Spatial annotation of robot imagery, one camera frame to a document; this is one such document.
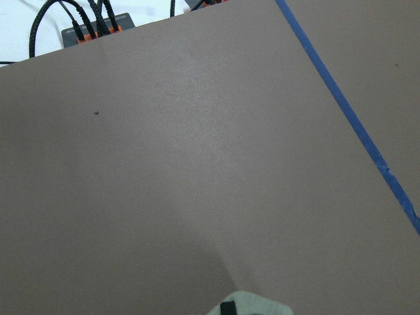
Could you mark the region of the olive green long-sleeve shirt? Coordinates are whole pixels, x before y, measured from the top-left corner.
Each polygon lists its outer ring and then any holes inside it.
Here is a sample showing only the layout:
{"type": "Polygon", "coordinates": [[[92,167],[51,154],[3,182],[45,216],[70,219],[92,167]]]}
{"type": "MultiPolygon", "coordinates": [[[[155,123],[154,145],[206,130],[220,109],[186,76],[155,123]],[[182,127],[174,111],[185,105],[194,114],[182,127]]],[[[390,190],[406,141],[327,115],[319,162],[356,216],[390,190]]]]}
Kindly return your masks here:
{"type": "Polygon", "coordinates": [[[293,314],[282,303],[248,291],[235,291],[214,306],[207,314],[293,314]]]}

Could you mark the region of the orange-black usb hub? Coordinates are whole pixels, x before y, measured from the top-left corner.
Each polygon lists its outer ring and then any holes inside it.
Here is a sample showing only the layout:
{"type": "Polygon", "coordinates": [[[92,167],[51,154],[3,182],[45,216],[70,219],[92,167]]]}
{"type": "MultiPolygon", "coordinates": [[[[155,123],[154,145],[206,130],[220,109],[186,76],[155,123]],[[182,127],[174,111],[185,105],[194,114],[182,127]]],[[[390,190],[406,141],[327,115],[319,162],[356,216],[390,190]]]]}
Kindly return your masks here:
{"type": "MultiPolygon", "coordinates": [[[[123,13],[123,14],[117,14],[115,16],[115,21],[117,22],[119,31],[125,31],[125,30],[129,30],[135,27],[135,24],[131,18],[131,16],[129,15],[129,13],[123,13]]],[[[72,47],[75,45],[80,45],[82,43],[86,43],[88,41],[92,41],[92,37],[90,35],[90,33],[87,30],[86,25],[82,24],[80,25],[80,29],[81,32],[84,36],[84,40],[80,40],[78,38],[78,36],[76,35],[76,32],[74,30],[73,27],[64,29],[61,31],[61,36],[62,36],[62,42],[63,42],[63,47],[64,48],[68,48],[68,47],[72,47]]]]}
{"type": "Polygon", "coordinates": [[[227,2],[227,0],[185,0],[191,11],[196,11],[205,7],[210,7],[219,3],[227,2]]]}

